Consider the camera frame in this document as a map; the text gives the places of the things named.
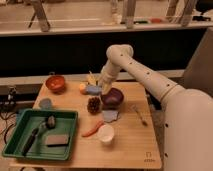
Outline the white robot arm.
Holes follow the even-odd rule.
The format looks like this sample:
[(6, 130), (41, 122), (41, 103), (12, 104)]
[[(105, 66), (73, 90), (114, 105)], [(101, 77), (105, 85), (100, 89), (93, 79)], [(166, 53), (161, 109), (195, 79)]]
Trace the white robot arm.
[(130, 45), (111, 45), (99, 84), (112, 84), (124, 69), (165, 111), (164, 171), (213, 171), (213, 97), (186, 89), (133, 59)]

